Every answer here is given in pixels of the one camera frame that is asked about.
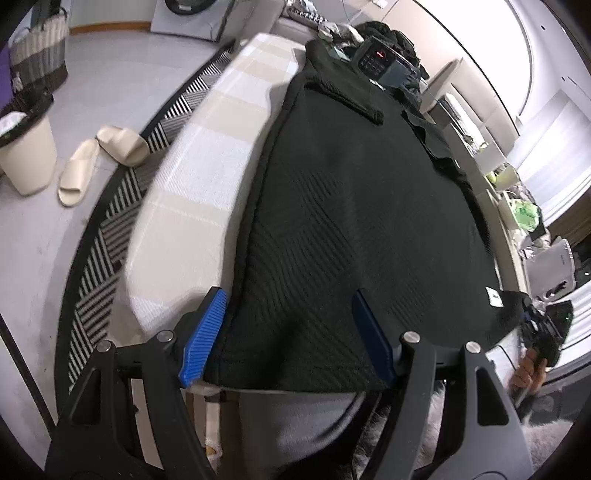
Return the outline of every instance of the white checkered cover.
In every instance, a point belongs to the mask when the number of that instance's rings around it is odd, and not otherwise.
[[[145,335],[229,294],[238,226],[268,130],[304,47],[260,33],[209,91],[166,154],[129,243],[119,300]]]

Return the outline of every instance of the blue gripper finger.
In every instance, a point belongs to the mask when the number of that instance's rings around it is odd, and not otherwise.
[[[182,353],[182,367],[178,373],[178,380],[184,388],[195,379],[201,378],[225,313],[226,293],[221,288],[212,287],[197,311],[192,313],[200,314],[201,318],[197,320],[197,326],[187,339]]]

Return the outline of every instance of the black cloth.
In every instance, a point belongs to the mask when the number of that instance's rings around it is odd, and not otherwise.
[[[228,388],[381,390],[351,315],[359,288],[431,342],[489,349],[519,321],[486,223],[441,131],[333,60],[291,81],[240,225],[228,311],[204,379]]]

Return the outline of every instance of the gray floor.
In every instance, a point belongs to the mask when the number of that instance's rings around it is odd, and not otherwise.
[[[72,209],[57,183],[79,142],[103,124],[140,131],[160,106],[217,50],[191,38],[142,32],[70,37],[67,82],[55,93],[50,122],[58,160],[45,191],[21,197],[0,177],[0,312],[55,415],[53,359],[61,298],[80,237],[116,162],[101,153],[84,200]],[[49,445],[41,417],[0,345],[0,414],[43,465]]]

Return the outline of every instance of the beige slipper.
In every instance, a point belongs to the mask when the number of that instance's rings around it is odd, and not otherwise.
[[[148,143],[129,128],[106,125],[96,134],[99,145],[126,167],[138,167],[150,154]]]
[[[65,206],[73,207],[83,199],[95,170],[99,151],[96,140],[84,140],[66,163],[57,191],[57,196]]]

